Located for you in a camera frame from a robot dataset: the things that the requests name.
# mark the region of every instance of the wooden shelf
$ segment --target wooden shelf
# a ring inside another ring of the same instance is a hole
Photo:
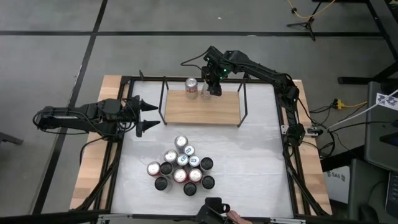
[[[169,90],[165,109],[168,123],[239,124],[241,120],[239,93],[224,91],[222,96],[204,100],[185,96],[185,90]]]

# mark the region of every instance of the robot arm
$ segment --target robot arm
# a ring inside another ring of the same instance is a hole
[[[305,135],[302,124],[297,119],[297,100],[299,89],[294,85],[293,80],[288,74],[277,73],[267,67],[253,62],[249,57],[238,51],[229,50],[221,53],[218,49],[211,46],[206,51],[203,58],[207,62],[204,67],[204,79],[209,85],[211,95],[221,96],[222,90],[220,82],[228,77],[228,74],[244,72],[263,80],[274,86],[279,103],[286,110],[288,143],[292,146],[299,146]]]
[[[124,101],[107,99],[90,103],[78,108],[54,108],[46,106],[33,118],[33,123],[42,131],[55,128],[73,128],[86,132],[97,132],[109,141],[118,141],[122,133],[136,126],[136,135],[141,137],[147,129],[159,124],[160,121],[140,121],[140,111],[156,110],[156,106],[140,100],[139,96]],[[124,128],[121,123],[130,123]]]

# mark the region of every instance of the white table surface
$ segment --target white table surface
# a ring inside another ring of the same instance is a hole
[[[162,82],[135,82],[133,96],[159,105]],[[239,84],[222,83],[223,91],[237,91]],[[183,82],[169,82],[171,90],[183,90]],[[246,84],[248,116],[240,128],[230,125],[168,124],[150,128],[137,138],[125,134],[112,213],[196,215],[206,197],[221,197],[243,217],[293,217],[274,89],[266,84]],[[243,89],[240,91],[244,115]],[[164,112],[166,95],[162,111]],[[159,120],[158,111],[141,113],[141,119]],[[175,149],[174,138],[186,135],[197,155],[214,161],[210,175],[215,187],[198,186],[188,197],[183,185],[173,183],[170,192],[159,192],[146,172],[148,163],[163,162],[163,154]]]

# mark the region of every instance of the yellow cable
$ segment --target yellow cable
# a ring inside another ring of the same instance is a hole
[[[359,107],[362,106],[364,104],[368,103],[367,101],[362,102],[362,103],[358,103],[357,105],[353,105],[353,106],[348,106],[348,105],[343,105],[343,107],[347,107],[347,108],[355,108],[355,107]]]
[[[323,9],[319,10],[317,13],[315,13],[314,15],[311,15],[311,16],[301,16],[299,13],[297,13],[297,11],[295,11],[294,13],[295,13],[298,17],[300,17],[300,18],[302,18],[302,19],[308,19],[308,18],[314,17],[314,16],[316,16],[316,15],[318,15],[318,14],[321,14],[325,9],[327,9],[329,6],[331,6],[335,1],[336,1],[336,0],[333,0],[331,3],[329,3],[329,5],[325,6]],[[293,9],[294,7],[293,7],[292,2],[291,2],[290,0],[287,0],[287,2],[289,2],[290,8]]]

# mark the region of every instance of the can lid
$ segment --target can lid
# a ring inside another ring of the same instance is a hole
[[[148,164],[147,167],[148,174],[155,175],[160,171],[160,165],[158,162],[154,161]]]
[[[184,193],[188,196],[192,196],[197,192],[197,186],[194,183],[186,183],[184,185]]]
[[[216,182],[212,176],[206,176],[201,180],[201,184],[206,189],[212,189]]]
[[[163,175],[169,175],[173,171],[173,165],[169,162],[164,162],[162,165],[160,165],[160,172]]]
[[[164,190],[164,189],[166,189],[166,187],[167,187],[167,180],[166,180],[166,178],[164,178],[164,177],[158,177],[156,180],[155,180],[155,188],[157,189],[157,190]]]
[[[210,170],[213,168],[213,160],[209,157],[205,157],[200,161],[200,166],[204,170]]]
[[[188,144],[188,139],[187,139],[187,137],[185,137],[185,136],[177,136],[176,138],[175,138],[175,144],[176,145],[178,145],[178,146],[184,146],[184,145],[186,145],[186,144]]]
[[[196,84],[198,84],[197,80],[195,78],[187,78],[185,81],[186,86],[189,87],[194,87]]]
[[[179,157],[177,158],[177,164],[180,166],[187,165],[188,164],[188,156],[185,154],[179,155]]]
[[[194,182],[198,182],[201,179],[201,172],[199,169],[192,169],[189,172],[189,179],[194,181]]]
[[[173,149],[167,150],[164,154],[164,160],[166,162],[173,162],[177,158],[177,152]]]
[[[200,159],[198,156],[189,157],[189,164],[193,167],[197,167],[200,164]]]
[[[191,146],[191,145],[187,145],[184,148],[184,153],[187,156],[192,156],[195,153],[195,148],[193,146]]]
[[[177,182],[183,182],[187,178],[187,172],[183,169],[177,169],[174,172],[174,180]]]

